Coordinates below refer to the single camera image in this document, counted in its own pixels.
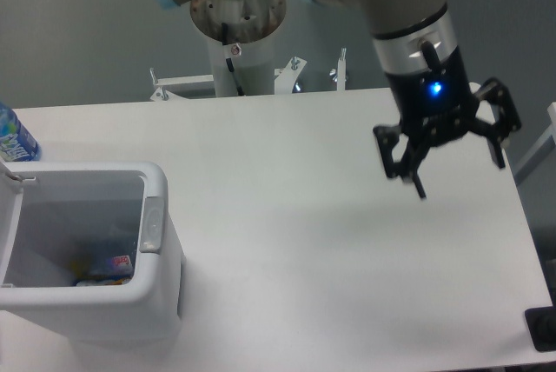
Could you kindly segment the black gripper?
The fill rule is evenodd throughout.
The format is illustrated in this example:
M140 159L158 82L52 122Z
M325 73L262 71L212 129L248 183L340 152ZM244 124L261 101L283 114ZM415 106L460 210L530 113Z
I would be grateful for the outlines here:
M433 147L440 147L463 137L468 131L485 137L493 163L506 167L503 154L512 133L522 123L507 86L498 78L487 79L471 93L460 49L438 62L438 67L425 67L406 75L387 73L387 81L400 112L394 126L376 125L375 141L388 179L399 177L411 183L421 200L427 198L419 176L419 167ZM489 123L476 116L486 102L494 113ZM407 139L401 158L394 158L394 149L402 137Z

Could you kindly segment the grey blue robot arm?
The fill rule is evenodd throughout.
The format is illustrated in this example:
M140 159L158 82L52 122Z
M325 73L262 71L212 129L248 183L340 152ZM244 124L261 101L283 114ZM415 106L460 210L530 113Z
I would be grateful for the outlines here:
M418 170L429 150L467 134L486 138L493 162L505 167L503 144L521 121L508 88L491 78L469 86L447 0L308 0L347 6L366 18L382 70L400 113L397 124L377 125L374 137L385 174L421 187ZM275 90L262 41L275 34L285 0L157 0L166 9L188 5L195 27L209 40L215 93L253 96Z

